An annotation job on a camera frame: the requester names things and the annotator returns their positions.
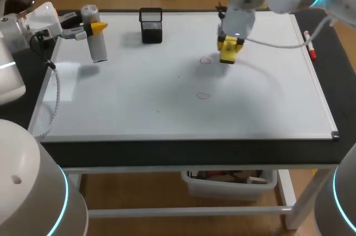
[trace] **red marker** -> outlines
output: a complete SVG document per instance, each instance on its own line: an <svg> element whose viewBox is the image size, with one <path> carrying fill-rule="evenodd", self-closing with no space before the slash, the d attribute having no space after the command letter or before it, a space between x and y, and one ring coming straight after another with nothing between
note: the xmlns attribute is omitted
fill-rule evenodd
<svg viewBox="0 0 356 236"><path fill-rule="evenodd" d="M306 41L310 38L308 31L304 31L304 37L305 37ZM313 44L311 41L308 44L308 49L309 49L310 59L312 61L315 61L317 59L317 54L315 53L315 50L314 50L314 47L313 47Z"/></svg>

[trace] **white bin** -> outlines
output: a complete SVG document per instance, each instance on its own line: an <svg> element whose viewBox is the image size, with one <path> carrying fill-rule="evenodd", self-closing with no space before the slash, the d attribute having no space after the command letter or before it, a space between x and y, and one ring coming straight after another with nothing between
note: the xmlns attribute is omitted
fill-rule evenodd
<svg viewBox="0 0 356 236"><path fill-rule="evenodd" d="M267 184L228 183L220 181L192 179L189 171L182 171L182 179L187 182L189 194L197 197L256 201L267 190L272 190L277 184L276 170L263 170L261 178Z"/></svg>

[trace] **wooden floor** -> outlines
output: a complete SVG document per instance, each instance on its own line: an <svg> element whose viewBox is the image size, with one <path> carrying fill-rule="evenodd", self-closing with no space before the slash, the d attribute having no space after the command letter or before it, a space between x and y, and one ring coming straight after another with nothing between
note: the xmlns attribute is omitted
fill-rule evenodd
<svg viewBox="0 0 356 236"><path fill-rule="evenodd" d="M96 4L101 9L213 9L219 2L227 3L227 0L36 0L36 4L40 5L45 1L51 1L57 9L79 9L84 4ZM356 68L356 46L353 40L356 32L342 24L337 24L335 28L351 63ZM291 170L290 173L296 195L299 195L312 177L312 171ZM89 209L241 204L235 201L194 199L188 195L179 173L88 175L84 177L81 191ZM255 205L277 205L279 200L276 190L265 194ZM312 216L293 233L285 230L279 216L90 220L88 236L109 235L315 236L317 233Z"/></svg>

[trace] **black mat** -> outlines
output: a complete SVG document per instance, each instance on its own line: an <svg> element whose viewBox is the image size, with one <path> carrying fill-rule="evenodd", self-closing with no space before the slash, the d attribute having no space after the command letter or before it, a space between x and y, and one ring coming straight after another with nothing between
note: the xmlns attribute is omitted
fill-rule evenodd
<svg viewBox="0 0 356 236"><path fill-rule="evenodd" d="M305 30L312 32L323 17L324 13L320 10L300 11L296 14L302 32ZM356 142L356 75L333 28L323 28L313 44L318 56L314 67L339 130L338 141L163 140L58 142L43 145L61 167L71 168L144 165L338 164ZM27 128L46 68L29 52L17 55L15 60L24 78L27 92L20 100L0 107L0 118L11 120Z"/></svg>

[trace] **black mesh pen holder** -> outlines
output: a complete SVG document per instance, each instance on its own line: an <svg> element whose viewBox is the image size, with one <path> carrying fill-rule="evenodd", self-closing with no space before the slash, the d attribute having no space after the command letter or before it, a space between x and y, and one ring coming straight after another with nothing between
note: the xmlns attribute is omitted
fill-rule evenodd
<svg viewBox="0 0 356 236"><path fill-rule="evenodd" d="M141 8L142 43L162 43L162 8Z"/></svg>

